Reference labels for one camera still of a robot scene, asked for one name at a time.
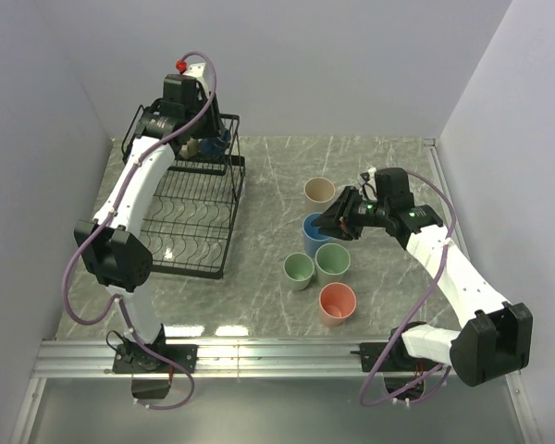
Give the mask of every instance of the black wire rack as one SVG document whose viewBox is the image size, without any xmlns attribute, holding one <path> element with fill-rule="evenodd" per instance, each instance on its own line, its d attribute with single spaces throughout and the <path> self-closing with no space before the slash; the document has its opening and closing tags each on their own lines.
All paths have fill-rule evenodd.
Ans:
<svg viewBox="0 0 555 444">
<path fill-rule="evenodd" d="M 217 159 L 178 159 L 161 178 L 140 239 L 153 271 L 220 279 L 244 186 L 239 117 L 221 115 L 230 146 Z"/>
</svg>

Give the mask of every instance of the countertop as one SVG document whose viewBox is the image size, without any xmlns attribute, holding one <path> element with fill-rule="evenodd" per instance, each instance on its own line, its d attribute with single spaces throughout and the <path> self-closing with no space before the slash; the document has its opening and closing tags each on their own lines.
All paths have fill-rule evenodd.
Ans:
<svg viewBox="0 0 555 444">
<path fill-rule="evenodd" d="M 154 310 L 166 334 L 185 336 L 388 335 L 425 291 L 431 277 L 383 229 L 366 228 L 363 237 L 344 245 L 351 254 L 345 277 L 358 298 L 355 314 L 344 325 L 324 327 L 318 319 L 315 281 L 291 292 L 283 281 L 282 263 L 302 252 L 303 185 L 324 176 L 340 191 L 355 184 L 360 171 L 404 167 L 433 178 L 428 149 L 419 138 L 374 137 L 240 137 L 246 158 L 245 193 L 229 245 L 225 276 L 220 280 L 152 273 Z M 123 168 L 115 147 L 106 167 L 95 210 L 113 190 Z M 425 184 L 411 179 L 418 204 L 430 204 L 442 217 L 442 203 Z M 84 318 L 97 316 L 108 294 L 84 265 L 78 265 L 70 301 Z M 458 329 L 458 321 L 439 290 L 418 315 L 435 327 Z M 115 311 L 92 327 L 75 324 L 63 314 L 58 339 L 103 338 L 122 331 Z"/>
</svg>

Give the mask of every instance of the white wall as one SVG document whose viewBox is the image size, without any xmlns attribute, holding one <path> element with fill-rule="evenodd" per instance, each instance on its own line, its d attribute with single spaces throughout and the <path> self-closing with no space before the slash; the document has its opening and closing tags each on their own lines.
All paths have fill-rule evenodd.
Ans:
<svg viewBox="0 0 555 444">
<path fill-rule="evenodd" d="M 0 443 L 8 441 L 109 140 L 28 0 L 0 1 Z"/>
<path fill-rule="evenodd" d="M 555 444 L 555 0 L 514 0 L 441 137 L 475 263 L 534 318 L 524 373 Z"/>
<path fill-rule="evenodd" d="M 510 0 L 37 0 L 110 136 L 198 49 L 242 133 L 438 136 Z"/>
</svg>

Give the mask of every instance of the red cup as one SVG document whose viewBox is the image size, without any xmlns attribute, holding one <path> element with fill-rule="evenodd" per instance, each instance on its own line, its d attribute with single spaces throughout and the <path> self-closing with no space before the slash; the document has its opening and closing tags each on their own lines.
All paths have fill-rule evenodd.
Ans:
<svg viewBox="0 0 555 444">
<path fill-rule="evenodd" d="M 353 290 L 341 282 L 325 285 L 318 297 L 319 317 L 327 327 L 336 327 L 355 312 Z"/>
</svg>

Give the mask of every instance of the plastic cup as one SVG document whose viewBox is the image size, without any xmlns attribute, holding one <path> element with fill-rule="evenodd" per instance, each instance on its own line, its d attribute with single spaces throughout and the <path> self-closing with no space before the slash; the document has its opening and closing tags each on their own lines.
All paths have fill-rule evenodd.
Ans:
<svg viewBox="0 0 555 444">
<path fill-rule="evenodd" d="M 328 242 L 331 242 L 329 236 L 325 236 L 318 232 L 318 227 L 313 227 L 313 221 L 321 216 L 320 213 L 312 213 L 308 215 L 302 222 L 302 236 L 304 239 L 304 252 L 315 258 L 316 251 Z"/>
<path fill-rule="evenodd" d="M 306 254 L 293 253 L 284 261 L 284 273 L 291 290 L 304 290 L 315 273 L 315 264 Z"/>
<path fill-rule="evenodd" d="M 316 277 L 321 287 L 331 282 L 341 282 L 350 269 L 350 253 L 338 243 L 327 243 L 316 251 Z"/>
<path fill-rule="evenodd" d="M 318 313 L 327 327 L 336 327 L 355 312 L 357 300 L 353 290 L 340 282 L 326 285 L 318 297 Z"/>
<path fill-rule="evenodd" d="M 329 179 L 312 178 L 304 184 L 304 210 L 307 215 L 323 213 L 335 198 L 335 185 Z"/>
</svg>

